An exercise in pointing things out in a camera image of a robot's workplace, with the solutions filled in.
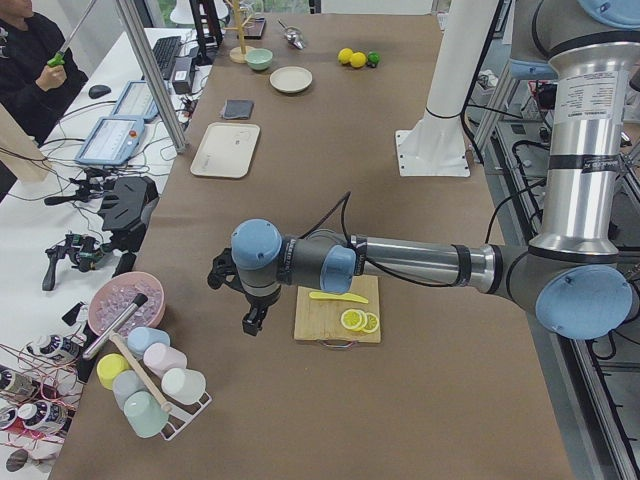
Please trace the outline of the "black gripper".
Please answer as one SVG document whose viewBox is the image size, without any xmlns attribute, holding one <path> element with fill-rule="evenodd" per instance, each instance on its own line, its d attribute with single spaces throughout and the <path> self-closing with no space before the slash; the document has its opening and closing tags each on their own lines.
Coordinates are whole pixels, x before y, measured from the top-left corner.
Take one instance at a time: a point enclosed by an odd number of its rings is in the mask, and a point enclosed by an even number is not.
<svg viewBox="0 0 640 480">
<path fill-rule="evenodd" d="M 240 291 L 249 303 L 249 311 L 242 319 L 242 328 L 245 334 L 257 336 L 262 330 L 263 320 L 266 318 L 269 308 L 280 298 L 281 286 L 272 283 L 265 287 L 251 287 L 237 280 Z"/>
</svg>

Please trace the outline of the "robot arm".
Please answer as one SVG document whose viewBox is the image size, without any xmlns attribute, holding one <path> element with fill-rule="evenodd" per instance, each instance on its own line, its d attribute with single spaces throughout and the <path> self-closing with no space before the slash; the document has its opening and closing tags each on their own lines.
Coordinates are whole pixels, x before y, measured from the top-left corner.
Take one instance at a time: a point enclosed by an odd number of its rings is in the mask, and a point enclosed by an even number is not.
<svg viewBox="0 0 640 480">
<path fill-rule="evenodd" d="M 601 337 L 629 314 L 634 293 L 608 229 L 619 172 L 629 72 L 639 58 L 635 1 L 522 1 L 512 58 L 558 78 L 540 232 L 524 247 L 478 248 L 315 231 L 285 237 L 264 219 L 232 234 L 232 287 L 250 303 L 254 335 L 285 285 L 348 291 L 388 274 L 432 288 L 471 286 L 514 302 L 570 339 Z"/>
</svg>

